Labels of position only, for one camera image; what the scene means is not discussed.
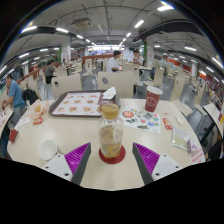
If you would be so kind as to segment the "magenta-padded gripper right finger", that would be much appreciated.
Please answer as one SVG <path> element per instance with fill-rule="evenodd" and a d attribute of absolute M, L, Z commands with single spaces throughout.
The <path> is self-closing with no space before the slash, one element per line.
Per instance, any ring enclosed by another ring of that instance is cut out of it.
<path fill-rule="evenodd" d="M 182 169 L 182 167 L 169 155 L 159 155 L 138 143 L 133 144 L 132 153 L 136 159 L 145 185 Z"/>

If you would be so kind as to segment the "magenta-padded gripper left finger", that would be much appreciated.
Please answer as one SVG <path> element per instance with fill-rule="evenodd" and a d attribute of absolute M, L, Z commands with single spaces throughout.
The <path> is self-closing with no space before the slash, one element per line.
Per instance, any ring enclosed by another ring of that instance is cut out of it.
<path fill-rule="evenodd" d="M 57 154 L 42 169 L 79 185 L 82 181 L 90 154 L 91 144 L 86 143 L 65 155 Z"/>

